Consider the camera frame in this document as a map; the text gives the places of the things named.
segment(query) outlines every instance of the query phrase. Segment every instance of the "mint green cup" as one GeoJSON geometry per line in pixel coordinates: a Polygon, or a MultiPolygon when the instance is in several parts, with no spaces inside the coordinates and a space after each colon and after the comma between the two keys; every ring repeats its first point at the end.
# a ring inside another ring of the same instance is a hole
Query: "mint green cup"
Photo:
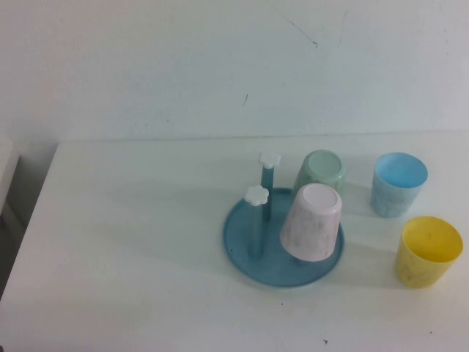
{"type": "Polygon", "coordinates": [[[294,199],[298,190],[309,183],[322,183],[342,195],[346,172],[345,164],[337,154],[330,150],[316,150],[308,154],[301,165],[293,185],[292,197],[294,199]]]}

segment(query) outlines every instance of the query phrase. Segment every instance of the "cup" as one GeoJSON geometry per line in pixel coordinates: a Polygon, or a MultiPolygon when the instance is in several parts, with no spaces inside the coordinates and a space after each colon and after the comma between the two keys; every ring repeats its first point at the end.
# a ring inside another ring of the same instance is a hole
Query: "cup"
{"type": "Polygon", "coordinates": [[[345,183],[345,164],[337,154],[329,150],[316,150],[308,154],[301,165],[292,195],[296,197],[298,190],[309,183],[322,183],[341,194],[345,183]]]}
{"type": "Polygon", "coordinates": [[[329,186],[300,188],[280,232],[282,246],[293,257],[309,262],[328,258],[339,230],[342,200],[329,186]]]}
{"type": "Polygon", "coordinates": [[[396,273],[412,288],[433,285],[462,253],[462,238],[446,221],[432,216],[411,219],[402,230],[396,273]]]}
{"type": "Polygon", "coordinates": [[[425,164],[406,153],[381,155],[374,165],[372,208],[385,218],[404,214],[428,178],[425,164]]]}

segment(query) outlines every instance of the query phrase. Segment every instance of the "light blue cup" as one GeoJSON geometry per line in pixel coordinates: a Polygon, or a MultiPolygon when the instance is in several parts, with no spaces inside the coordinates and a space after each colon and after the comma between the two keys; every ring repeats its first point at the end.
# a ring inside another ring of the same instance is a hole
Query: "light blue cup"
{"type": "Polygon", "coordinates": [[[428,178],[424,163],[406,153],[381,155],[374,165],[372,208],[385,218],[396,218],[412,205],[428,178]]]}

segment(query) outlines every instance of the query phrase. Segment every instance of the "table surface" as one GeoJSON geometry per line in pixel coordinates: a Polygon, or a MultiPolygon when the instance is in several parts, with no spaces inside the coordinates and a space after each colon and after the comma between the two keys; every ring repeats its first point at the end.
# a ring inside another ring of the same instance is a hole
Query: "table surface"
{"type": "Polygon", "coordinates": [[[60,144],[0,302],[13,351],[466,351],[469,259],[430,289],[393,273],[403,224],[451,222],[469,241],[469,133],[60,144]],[[244,277],[222,224],[259,183],[260,151],[282,154],[276,186],[331,149],[347,164],[344,255],[311,285],[244,277]],[[369,207],[373,164],[420,157],[429,179],[405,216],[369,207]]]}

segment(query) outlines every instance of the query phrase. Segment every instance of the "blue tray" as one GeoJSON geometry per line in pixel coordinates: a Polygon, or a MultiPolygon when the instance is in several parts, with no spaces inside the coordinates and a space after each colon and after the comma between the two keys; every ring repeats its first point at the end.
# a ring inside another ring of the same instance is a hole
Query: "blue tray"
{"type": "Polygon", "coordinates": [[[339,226],[336,247],[332,255],[319,262],[306,262],[293,257],[280,243],[280,230],[292,206],[290,188],[274,188],[272,192],[272,219],[265,223],[265,249],[262,258],[248,255],[251,237],[250,206],[240,200],[226,217],[223,236],[229,259],[244,274],[266,285],[296,287],[314,282],[339,261],[344,249],[344,231],[339,226]]]}

